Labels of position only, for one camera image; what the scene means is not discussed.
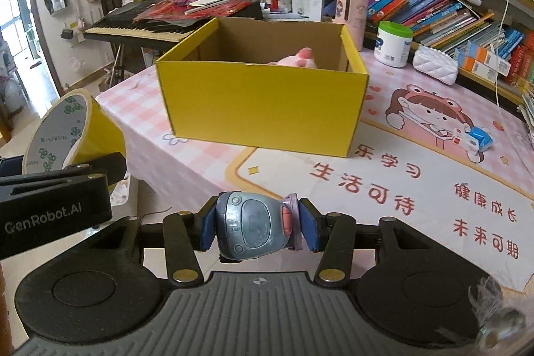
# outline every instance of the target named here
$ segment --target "cartoon girl illustration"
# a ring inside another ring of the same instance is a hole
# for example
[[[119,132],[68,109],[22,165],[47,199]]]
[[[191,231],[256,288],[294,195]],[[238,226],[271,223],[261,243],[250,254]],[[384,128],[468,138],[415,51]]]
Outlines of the cartoon girl illustration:
[[[471,119],[462,112],[458,103],[450,98],[426,92],[417,85],[397,89],[391,96],[391,104],[385,111],[385,120],[391,127],[409,136],[473,163],[484,160],[484,154],[466,152],[453,142],[459,132],[468,133]]]

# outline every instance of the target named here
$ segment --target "pink tablecloth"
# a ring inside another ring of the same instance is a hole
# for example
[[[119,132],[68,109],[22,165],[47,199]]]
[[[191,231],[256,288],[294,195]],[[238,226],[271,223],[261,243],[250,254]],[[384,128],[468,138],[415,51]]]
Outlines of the pink tablecloth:
[[[124,132],[132,175],[167,203],[197,211],[221,191],[250,189],[279,197],[296,192],[323,212],[348,212],[361,223],[398,216],[495,276],[508,274],[505,286],[523,291],[534,272],[534,153],[523,122],[458,85],[444,85],[411,66],[385,66],[368,50],[361,55],[370,80],[356,137],[370,153],[359,151],[351,159],[176,138],[155,67],[97,100]],[[351,104],[350,96],[333,98]],[[466,124],[484,128],[493,146],[469,156],[455,145],[451,131]],[[328,176],[318,177],[321,168],[329,168]],[[343,182],[348,179],[359,181]],[[383,201],[375,195],[377,185],[383,186]],[[395,206],[399,194],[415,208]],[[459,220],[469,229],[457,231]],[[487,241],[475,228],[487,233]],[[508,244],[508,254],[495,245],[496,237]],[[208,269],[218,264],[218,253],[212,254]],[[257,260],[257,267],[300,270],[309,257],[302,255],[277,253]],[[318,257],[308,260],[306,268],[313,270]],[[353,270],[361,274],[372,260],[372,252],[355,256]]]

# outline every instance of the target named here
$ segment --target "yellow tape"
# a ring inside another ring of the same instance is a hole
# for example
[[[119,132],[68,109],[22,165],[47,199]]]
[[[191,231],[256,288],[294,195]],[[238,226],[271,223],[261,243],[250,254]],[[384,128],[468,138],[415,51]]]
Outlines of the yellow tape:
[[[22,161],[23,174],[50,172],[112,152],[126,156],[121,130],[84,89],[64,95],[45,116]]]

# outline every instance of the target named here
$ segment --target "pink plush toy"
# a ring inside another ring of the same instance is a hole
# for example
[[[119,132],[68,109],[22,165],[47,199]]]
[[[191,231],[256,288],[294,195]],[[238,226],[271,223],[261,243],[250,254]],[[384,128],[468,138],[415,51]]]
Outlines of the pink plush toy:
[[[317,68],[313,60],[313,53],[309,47],[300,49],[296,55],[288,56],[269,65],[286,65],[289,67]]]

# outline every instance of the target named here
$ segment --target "pen holder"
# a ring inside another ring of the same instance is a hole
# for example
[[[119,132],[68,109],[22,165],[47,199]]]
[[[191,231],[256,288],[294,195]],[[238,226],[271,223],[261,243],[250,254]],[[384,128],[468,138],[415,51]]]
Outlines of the pen holder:
[[[310,16],[310,0],[291,0],[292,12],[304,17]]]
[[[263,9],[270,8],[271,1],[272,0],[260,0],[261,3],[265,4]],[[286,13],[289,13],[291,11],[291,0],[278,0],[278,8],[281,11],[285,11]]]

